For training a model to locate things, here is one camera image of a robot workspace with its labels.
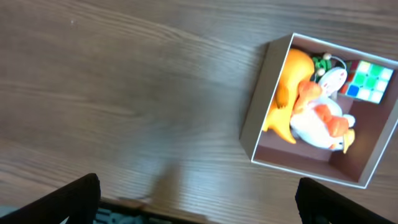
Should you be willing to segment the wooden pig rattle drum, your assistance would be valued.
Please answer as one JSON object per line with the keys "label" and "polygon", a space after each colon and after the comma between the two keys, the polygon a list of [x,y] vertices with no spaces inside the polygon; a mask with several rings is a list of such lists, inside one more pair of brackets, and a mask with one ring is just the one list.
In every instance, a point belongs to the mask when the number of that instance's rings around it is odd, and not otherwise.
{"label": "wooden pig rattle drum", "polygon": [[327,71],[317,84],[321,86],[325,96],[337,100],[338,90],[345,84],[348,76],[347,65],[341,58],[328,52],[323,53],[321,57],[331,60],[332,69]]}

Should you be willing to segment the white plush duck toy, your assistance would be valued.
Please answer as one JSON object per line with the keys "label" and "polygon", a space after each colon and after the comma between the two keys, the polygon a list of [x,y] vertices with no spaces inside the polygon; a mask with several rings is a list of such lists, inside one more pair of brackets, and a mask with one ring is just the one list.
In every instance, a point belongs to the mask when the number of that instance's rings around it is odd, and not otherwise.
{"label": "white plush duck toy", "polygon": [[347,153],[356,138],[355,117],[344,114],[340,105],[323,94],[315,82],[302,81],[294,104],[292,132],[311,146]]}

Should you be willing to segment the colourful puzzle cube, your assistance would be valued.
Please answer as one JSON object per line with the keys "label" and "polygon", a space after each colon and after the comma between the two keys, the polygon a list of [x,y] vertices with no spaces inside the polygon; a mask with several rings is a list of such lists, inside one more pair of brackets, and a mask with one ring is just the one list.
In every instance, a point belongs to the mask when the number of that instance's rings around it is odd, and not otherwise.
{"label": "colourful puzzle cube", "polygon": [[365,60],[346,61],[348,76],[339,94],[379,104],[393,76],[393,69]]}

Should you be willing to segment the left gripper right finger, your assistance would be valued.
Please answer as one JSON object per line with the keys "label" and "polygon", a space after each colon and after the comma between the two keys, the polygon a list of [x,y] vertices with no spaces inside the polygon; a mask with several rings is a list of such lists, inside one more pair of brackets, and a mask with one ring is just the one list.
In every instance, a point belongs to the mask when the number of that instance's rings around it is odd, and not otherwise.
{"label": "left gripper right finger", "polygon": [[391,222],[308,177],[299,180],[295,202],[304,224]]}

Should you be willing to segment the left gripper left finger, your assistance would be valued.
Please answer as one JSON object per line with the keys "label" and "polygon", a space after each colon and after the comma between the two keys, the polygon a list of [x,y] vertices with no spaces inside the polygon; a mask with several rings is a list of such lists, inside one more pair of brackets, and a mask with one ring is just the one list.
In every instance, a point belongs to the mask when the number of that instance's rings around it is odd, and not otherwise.
{"label": "left gripper left finger", "polygon": [[1,217],[1,223],[93,223],[101,197],[100,181],[89,173]]}

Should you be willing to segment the orange dinosaur toy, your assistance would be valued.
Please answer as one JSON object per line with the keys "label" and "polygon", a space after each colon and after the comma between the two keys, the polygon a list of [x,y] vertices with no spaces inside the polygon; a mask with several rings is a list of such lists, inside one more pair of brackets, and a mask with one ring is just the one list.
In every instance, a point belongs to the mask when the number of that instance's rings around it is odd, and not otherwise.
{"label": "orange dinosaur toy", "polygon": [[264,132],[271,129],[284,141],[296,143],[290,130],[290,118],[299,95],[299,83],[309,81],[314,71],[312,58],[307,53],[299,49],[288,51],[271,107],[262,126]]}

